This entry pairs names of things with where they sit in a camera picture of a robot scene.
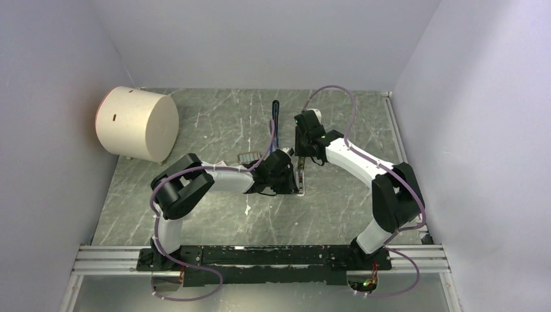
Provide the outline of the beige white stapler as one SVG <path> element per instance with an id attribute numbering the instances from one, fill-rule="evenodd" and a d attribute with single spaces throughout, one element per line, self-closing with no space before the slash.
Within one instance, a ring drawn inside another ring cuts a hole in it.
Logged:
<path id="1" fill-rule="evenodd" d="M 305 195 L 305 157 L 298 157 L 297 167 L 296 167 L 296 180 L 297 180 L 297 196 Z"/>

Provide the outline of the staple box tray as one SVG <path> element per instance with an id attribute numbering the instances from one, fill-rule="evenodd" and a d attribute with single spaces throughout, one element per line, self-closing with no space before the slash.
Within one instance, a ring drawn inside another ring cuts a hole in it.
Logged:
<path id="1" fill-rule="evenodd" d="M 238 163 L 239 164 L 249 164 L 254 163 L 261 159 L 261 154 L 257 151 L 249 151 L 245 153 L 238 154 Z"/>

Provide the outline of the blue black stapler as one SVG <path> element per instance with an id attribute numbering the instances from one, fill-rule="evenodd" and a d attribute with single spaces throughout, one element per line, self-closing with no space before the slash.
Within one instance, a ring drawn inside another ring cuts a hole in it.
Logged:
<path id="1" fill-rule="evenodd" d="M 278 137 L 278 131 L 279 131 L 279 110 L 280 110 L 280 102 L 278 100 L 273 100 L 272 102 L 272 120 L 274 121 L 273 126 L 273 132 L 274 137 L 272 140 L 272 145 L 270 146 L 270 152 L 275 151 L 279 148 L 279 137 Z"/>

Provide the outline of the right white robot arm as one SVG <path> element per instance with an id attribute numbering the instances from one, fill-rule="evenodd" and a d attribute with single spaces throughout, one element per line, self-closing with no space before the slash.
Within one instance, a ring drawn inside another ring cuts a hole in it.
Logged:
<path id="1" fill-rule="evenodd" d="M 375 261 L 375 252 L 421 214 L 423 200 L 415 173 L 406 162 L 382 161 L 345 141 L 342 133 L 326 131 L 316 110 L 305 110 L 295 115 L 294 121 L 297 156 L 319 166 L 338 166 L 371 190 L 373 219 L 352 240 L 350 253 L 352 264 L 366 269 Z"/>

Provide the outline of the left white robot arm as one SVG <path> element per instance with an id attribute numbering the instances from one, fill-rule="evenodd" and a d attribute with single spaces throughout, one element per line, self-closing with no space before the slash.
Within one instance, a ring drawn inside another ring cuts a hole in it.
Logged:
<path id="1" fill-rule="evenodd" d="M 156 218 L 151 239 L 152 247 L 157 249 L 154 262 L 163 270 L 179 264 L 183 218 L 209 192 L 265 196 L 297 193 L 293 154 L 292 148 L 277 149 L 257 161 L 224 166 L 202 162 L 190 153 L 159 174 L 151 182 L 151 207 Z"/>

